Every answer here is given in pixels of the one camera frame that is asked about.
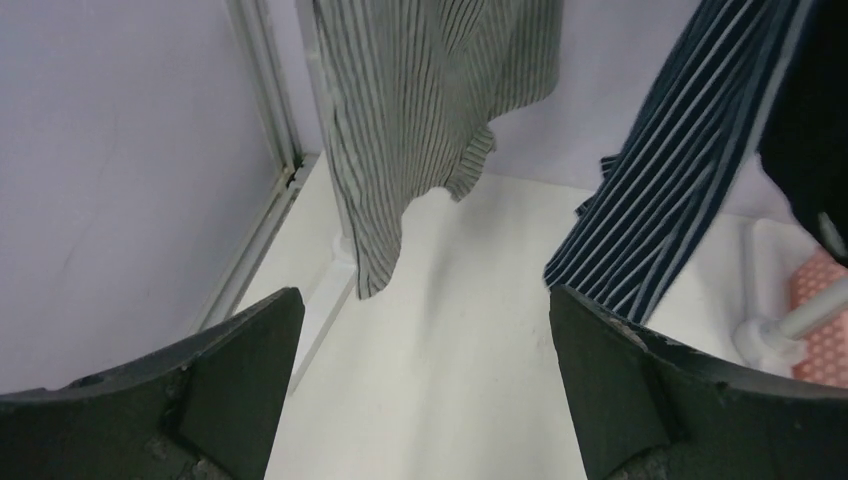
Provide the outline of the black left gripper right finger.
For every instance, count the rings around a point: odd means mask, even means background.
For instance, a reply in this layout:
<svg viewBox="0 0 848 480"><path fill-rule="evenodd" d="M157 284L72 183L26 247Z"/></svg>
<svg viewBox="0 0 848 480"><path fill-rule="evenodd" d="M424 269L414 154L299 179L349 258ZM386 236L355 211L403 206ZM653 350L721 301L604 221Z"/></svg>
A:
<svg viewBox="0 0 848 480"><path fill-rule="evenodd" d="M567 287L550 327L590 479L843 479L847 393L743 367Z"/></svg>

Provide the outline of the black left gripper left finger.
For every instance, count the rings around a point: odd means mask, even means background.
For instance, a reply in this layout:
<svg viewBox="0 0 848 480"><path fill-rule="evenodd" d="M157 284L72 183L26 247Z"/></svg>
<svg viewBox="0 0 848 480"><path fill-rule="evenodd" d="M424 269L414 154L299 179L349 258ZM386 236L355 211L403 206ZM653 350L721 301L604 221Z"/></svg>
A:
<svg viewBox="0 0 848 480"><path fill-rule="evenodd" d="M260 479L305 316L284 288L57 389L1 398L5 479Z"/></svg>

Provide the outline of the navy striped underwear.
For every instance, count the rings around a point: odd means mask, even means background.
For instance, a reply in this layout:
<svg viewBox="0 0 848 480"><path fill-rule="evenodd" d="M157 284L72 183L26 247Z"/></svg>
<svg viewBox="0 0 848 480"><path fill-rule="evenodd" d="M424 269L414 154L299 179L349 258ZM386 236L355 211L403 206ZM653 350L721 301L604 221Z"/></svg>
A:
<svg viewBox="0 0 848 480"><path fill-rule="evenodd" d="M703 1L678 37L620 152L544 269L645 322L693 255L753 154L809 1Z"/></svg>

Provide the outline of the grey striped underwear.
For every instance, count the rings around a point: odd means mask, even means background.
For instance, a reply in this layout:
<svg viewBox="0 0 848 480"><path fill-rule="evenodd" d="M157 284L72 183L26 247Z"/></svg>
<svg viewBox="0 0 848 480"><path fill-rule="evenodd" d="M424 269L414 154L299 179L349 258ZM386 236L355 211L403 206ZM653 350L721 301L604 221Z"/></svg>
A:
<svg viewBox="0 0 848 480"><path fill-rule="evenodd" d="M560 1L317 1L327 160L368 299L390 282L402 217L434 188L463 199L490 123L552 93Z"/></svg>

